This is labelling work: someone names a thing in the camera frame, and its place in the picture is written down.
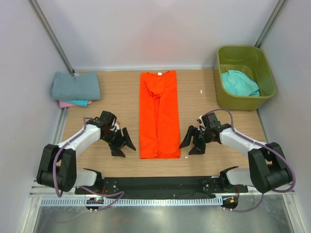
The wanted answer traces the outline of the orange t-shirt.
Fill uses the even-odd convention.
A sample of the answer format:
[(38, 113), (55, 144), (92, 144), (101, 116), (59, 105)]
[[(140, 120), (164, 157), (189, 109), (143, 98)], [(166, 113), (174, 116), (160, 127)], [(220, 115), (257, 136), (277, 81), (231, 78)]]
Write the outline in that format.
[(139, 153), (141, 159), (181, 156), (176, 71), (143, 72), (139, 87)]

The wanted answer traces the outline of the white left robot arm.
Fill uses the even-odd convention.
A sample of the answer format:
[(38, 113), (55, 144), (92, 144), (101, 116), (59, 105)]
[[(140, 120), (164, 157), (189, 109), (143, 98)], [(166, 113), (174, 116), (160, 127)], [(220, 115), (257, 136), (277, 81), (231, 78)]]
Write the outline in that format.
[(86, 186), (92, 194), (102, 191), (103, 182), (98, 171), (77, 169), (77, 158), (90, 145), (102, 140), (111, 151), (111, 155), (124, 157), (122, 148), (130, 144), (127, 128), (120, 128), (117, 117), (108, 111), (102, 111), (99, 117), (83, 119), (83, 127), (67, 140), (47, 144), (42, 152), (36, 182), (53, 188), (58, 197), (63, 192)]

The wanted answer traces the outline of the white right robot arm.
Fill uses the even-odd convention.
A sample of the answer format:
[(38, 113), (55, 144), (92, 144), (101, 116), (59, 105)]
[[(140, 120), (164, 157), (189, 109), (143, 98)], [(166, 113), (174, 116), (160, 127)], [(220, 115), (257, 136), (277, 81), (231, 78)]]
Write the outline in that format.
[(231, 168), (219, 179), (219, 187), (224, 192), (232, 191), (237, 184), (248, 181), (261, 193), (278, 192), (278, 187), (290, 183), (287, 191), (291, 191), (296, 183), (292, 167), (286, 161), (282, 149), (277, 143), (264, 144), (255, 141), (233, 126), (233, 123), (221, 124), (215, 112), (210, 111), (198, 119), (199, 126), (189, 126), (183, 141), (180, 133), (167, 128), (163, 131), (173, 135), (176, 140), (161, 141), (158, 137), (157, 117), (141, 115), (139, 117), (139, 153), (142, 159), (176, 159), (180, 157), (181, 148), (193, 143), (189, 154), (204, 154), (206, 144), (219, 144), (234, 148), (241, 154), (247, 155), (249, 170)]

